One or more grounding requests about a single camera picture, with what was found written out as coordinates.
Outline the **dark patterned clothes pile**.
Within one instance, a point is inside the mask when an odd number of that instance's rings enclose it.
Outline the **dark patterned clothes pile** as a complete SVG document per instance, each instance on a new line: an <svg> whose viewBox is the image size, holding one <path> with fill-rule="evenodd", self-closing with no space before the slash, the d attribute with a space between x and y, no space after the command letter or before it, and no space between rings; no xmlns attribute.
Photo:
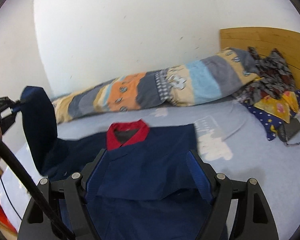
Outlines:
<svg viewBox="0 0 300 240"><path fill-rule="evenodd" d="M254 47L249 47L248 52L255 61L258 77L234 92L239 102L254 105L266 96L279 100L284 92L296 91L293 74L276 48L266 57L261 57Z"/></svg>

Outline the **yellow and navy star pillow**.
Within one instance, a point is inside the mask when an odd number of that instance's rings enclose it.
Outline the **yellow and navy star pillow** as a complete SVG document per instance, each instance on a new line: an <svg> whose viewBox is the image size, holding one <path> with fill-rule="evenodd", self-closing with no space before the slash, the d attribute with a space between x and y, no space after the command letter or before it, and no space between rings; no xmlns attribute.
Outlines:
<svg viewBox="0 0 300 240"><path fill-rule="evenodd" d="M292 119L300 114L300 90L285 91L280 99L268 95L254 105L244 102L243 106L262 124L267 140L272 141L281 125L290 125Z"/></svg>

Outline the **wooden headboard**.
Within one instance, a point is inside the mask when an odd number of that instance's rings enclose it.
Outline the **wooden headboard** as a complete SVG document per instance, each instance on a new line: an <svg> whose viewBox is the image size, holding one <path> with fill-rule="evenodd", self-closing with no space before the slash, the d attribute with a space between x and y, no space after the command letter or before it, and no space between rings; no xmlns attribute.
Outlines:
<svg viewBox="0 0 300 240"><path fill-rule="evenodd" d="M225 28L219 31L219 42L222 49L254 47L260 57L277 49L292 72L296 88L300 89L300 33L270 27Z"/></svg>

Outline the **colourful patchwork rolled quilt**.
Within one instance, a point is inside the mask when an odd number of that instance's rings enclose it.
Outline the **colourful patchwork rolled quilt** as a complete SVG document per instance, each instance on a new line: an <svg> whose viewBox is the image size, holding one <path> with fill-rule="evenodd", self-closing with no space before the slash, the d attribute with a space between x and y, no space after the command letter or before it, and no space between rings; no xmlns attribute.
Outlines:
<svg viewBox="0 0 300 240"><path fill-rule="evenodd" d="M95 113L148 109L165 102L193 106L229 96L258 75L247 51L226 48L187 64L118 77L52 104L58 123Z"/></svg>

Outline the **navy jacket with red collar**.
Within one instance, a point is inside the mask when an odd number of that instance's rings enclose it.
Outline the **navy jacket with red collar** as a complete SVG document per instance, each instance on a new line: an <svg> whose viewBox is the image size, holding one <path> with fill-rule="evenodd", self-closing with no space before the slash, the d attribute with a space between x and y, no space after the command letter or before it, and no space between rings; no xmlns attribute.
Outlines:
<svg viewBox="0 0 300 240"><path fill-rule="evenodd" d="M191 150L195 128L117 122L79 140L57 135L53 105L40 87L21 94L23 129L34 164L64 180L101 158L87 185L87 210L102 239L195 239L211 210L208 180Z"/></svg>

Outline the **grey mesh pouch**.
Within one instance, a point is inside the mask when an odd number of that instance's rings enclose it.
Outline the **grey mesh pouch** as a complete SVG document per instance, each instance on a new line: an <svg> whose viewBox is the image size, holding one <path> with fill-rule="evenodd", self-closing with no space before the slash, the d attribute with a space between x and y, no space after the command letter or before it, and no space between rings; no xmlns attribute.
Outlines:
<svg viewBox="0 0 300 240"><path fill-rule="evenodd" d="M289 142L300 131L300 121L292 118L290 123L283 123L277 129L277 134L282 142Z"/></svg>

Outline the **light blue cloud bedsheet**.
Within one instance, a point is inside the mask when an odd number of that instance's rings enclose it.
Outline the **light blue cloud bedsheet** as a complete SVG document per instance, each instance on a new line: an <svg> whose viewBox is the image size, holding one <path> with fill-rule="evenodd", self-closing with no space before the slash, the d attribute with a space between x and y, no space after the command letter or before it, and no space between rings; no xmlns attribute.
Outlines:
<svg viewBox="0 0 300 240"><path fill-rule="evenodd" d="M86 115L71 122L57 123L57 135L63 140L79 140L106 132L117 122L143 120L151 127L183 126L195 128L197 147L203 162L231 180L255 178L270 206L278 239L300 239L300 131L289 142L278 135L268 141L262 124L242 103L222 99L192 107L159 107L144 110ZM10 222L18 230L31 199L21 182L23 170L38 185L42 176L33 161L28 143L7 161L10 170L3 173L7 192L0 202L11 200L17 217ZM237 200L232 200L221 239L229 239Z"/></svg>

